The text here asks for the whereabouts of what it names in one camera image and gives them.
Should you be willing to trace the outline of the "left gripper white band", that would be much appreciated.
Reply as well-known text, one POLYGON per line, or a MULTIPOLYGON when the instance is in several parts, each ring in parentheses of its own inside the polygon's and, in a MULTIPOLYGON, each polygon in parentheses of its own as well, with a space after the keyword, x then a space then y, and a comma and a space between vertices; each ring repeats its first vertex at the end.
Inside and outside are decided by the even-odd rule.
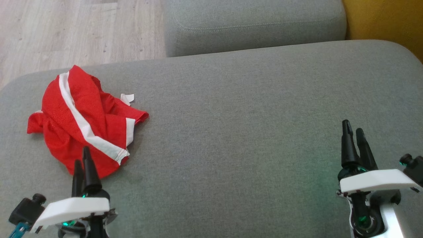
POLYGON ((117 217, 117 213, 110 206, 109 193, 101 189, 101 180, 90 149, 85 146, 83 166, 79 160, 74 163, 73 197, 47 205, 31 232, 37 233, 40 229, 55 226, 59 238, 110 237, 107 225, 117 217))

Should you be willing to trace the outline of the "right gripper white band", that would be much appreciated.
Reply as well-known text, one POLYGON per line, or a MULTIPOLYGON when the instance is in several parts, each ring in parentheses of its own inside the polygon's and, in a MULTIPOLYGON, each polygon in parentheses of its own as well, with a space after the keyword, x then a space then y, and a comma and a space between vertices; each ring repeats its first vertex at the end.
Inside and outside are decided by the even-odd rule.
POLYGON ((415 238, 416 235, 401 212, 402 189, 418 192, 418 184, 398 169, 378 170, 371 148, 362 128, 356 130, 356 141, 360 157, 355 148, 353 129, 349 120, 342 121, 341 166, 346 168, 361 165, 370 172, 364 172, 340 180, 337 195, 345 198, 350 207, 349 227, 352 238, 415 238), (352 195, 365 194, 365 206, 368 210, 370 224, 359 227, 355 219, 357 207, 352 195))

